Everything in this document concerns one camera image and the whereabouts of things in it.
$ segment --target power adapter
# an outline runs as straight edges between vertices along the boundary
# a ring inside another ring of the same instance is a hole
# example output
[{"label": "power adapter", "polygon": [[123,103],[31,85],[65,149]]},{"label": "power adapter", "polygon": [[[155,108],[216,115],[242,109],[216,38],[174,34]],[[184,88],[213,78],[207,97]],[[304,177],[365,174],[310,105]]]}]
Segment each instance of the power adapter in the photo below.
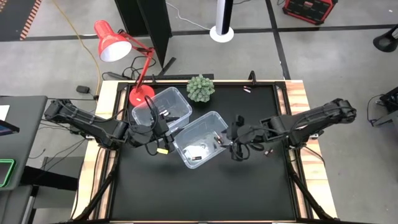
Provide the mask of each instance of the power adapter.
[{"label": "power adapter", "polygon": [[87,93],[90,92],[90,88],[87,87],[87,86],[77,86],[77,87],[76,87],[76,91],[77,91],[78,93],[87,94]]}]

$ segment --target white cable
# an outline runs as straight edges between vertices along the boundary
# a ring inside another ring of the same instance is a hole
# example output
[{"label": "white cable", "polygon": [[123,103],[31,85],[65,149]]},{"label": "white cable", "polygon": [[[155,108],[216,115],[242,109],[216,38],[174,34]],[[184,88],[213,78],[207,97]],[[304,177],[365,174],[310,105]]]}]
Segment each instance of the white cable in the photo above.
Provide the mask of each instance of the white cable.
[{"label": "white cable", "polygon": [[177,7],[173,6],[172,4],[170,4],[170,3],[168,3],[168,2],[166,2],[166,4],[168,4],[169,6],[171,6],[171,7],[173,7],[174,9],[177,10],[178,18],[180,18],[181,20],[187,21],[187,22],[189,22],[189,23],[192,23],[193,25],[196,25],[196,26],[198,26],[198,27],[200,27],[200,28],[202,28],[202,29],[210,30],[209,28],[203,27],[203,26],[201,26],[201,25],[199,25],[199,24],[197,24],[197,23],[195,23],[195,22],[190,21],[189,19],[182,18],[182,17],[180,16],[180,10],[177,9]]}]

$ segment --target striped floor tape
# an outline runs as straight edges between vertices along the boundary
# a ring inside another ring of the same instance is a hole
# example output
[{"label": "striped floor tape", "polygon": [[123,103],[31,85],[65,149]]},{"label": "striped floor tape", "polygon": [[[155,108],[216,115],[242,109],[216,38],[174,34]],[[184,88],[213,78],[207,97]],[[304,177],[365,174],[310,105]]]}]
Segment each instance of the striped floor tape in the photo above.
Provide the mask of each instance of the striped floor tape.
[{"label": "striped floor tape", "polygon": [[41,3],[42,3],[42,0],[36,0],[35,4],[33,5],[33,8],[29,14],[29,17],[26,20],[25,26],[22,30],[21,37],[19,38],[19,40],[24,40],[27,37],[30,26],[32,25],[33,20],[35,19],[35,16],[37,14],[37,11],[39,10]]},{"label": "striped floor tape", "polygon": [[6,7],[7,0],[0,0],[0,12]]}]

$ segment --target concrete floor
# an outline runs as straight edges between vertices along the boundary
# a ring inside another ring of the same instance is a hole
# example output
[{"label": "concrete floor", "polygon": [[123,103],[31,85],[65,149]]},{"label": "concrete floor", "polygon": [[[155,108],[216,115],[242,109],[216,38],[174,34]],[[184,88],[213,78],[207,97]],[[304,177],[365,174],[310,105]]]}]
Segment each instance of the concrete floor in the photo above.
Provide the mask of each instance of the concrete floor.
[{"label": "concrete floor", "polygon": [[[182,17],[205,27],[214,25],[216,0],[168,1],[180,9]],[[106,19],[115,30],[123,26],[112,0],[57,2],[80,34],[93,34],[93,23],[98,19]],[[276,0],[271,3],[278,27],[312,27],[284,15]],[[168,10],[173,31],[200,29],[178,19],[175,9]],[[383,25],[397,21],[396,0],[345,0],[335,6],[322,26]],[[266,2],[252,0],[234,6],[231,27],[270,28]],[[397,133],[390,125],[372,128],[366,121],[368,99],[386,93],[398,83],[397,52],[383,53],[372,45],[373,38],[385,31],[280,33],[290,76],[304,81],[311,107],[344,98],[358,110],[354,123],[330,127],[320,138],[337,214],[342,220],[396,223],[398,219]],[[73,34],[52,2],[43,0],[28,36]],[[150,44],[148,39],[141,40]],[[98,40],[85,40],[85,44],[97,56]],[[76,93],[77,85],[95,91],[95,65],[77,40],[0,42],[0,49],[0,95],[89,98]],[[131,52],[118,62],[100,62],[101,71],[121,73],[136,55]],[[217,79],[246,79],[254,70],[260,79],[283,79],[272,33],[236,34],[227,44],[216,44],[207,35],[175,36],[170,39],[166,60],[170,57],[177,61],[168,74],[214,73]],[[160,67],[155,66],[149,74],[159,71]],[[96,106],[92,101],[75,104],[88,111]],[[372,105],[373,118],[385,113],[383,108]],[[42,129],[31,155],[46,148],[43,156],[53,156],[78,140],[78,136],[65,131]],[[85,144],[72,156],[84,154]],[[29,165],[39,167],[43,156],[29,160]],[[69,215],[70,209],[41,210],[35,223],[64,221]]]}]

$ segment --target lamp shade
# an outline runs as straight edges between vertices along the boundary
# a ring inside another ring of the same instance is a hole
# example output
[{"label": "lamp shade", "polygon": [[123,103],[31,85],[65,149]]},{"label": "lamp shade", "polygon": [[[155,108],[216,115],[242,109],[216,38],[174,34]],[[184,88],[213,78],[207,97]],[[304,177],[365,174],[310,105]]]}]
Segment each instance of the lamp shade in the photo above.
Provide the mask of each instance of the lamp shade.
[{"label": "lamp shade", "polygon": [[96,21],[94,30],[99,37],[98,54],[104,62],[114,62],[126,56],[131,43],[123,36],[115,34],[106,21]]}]

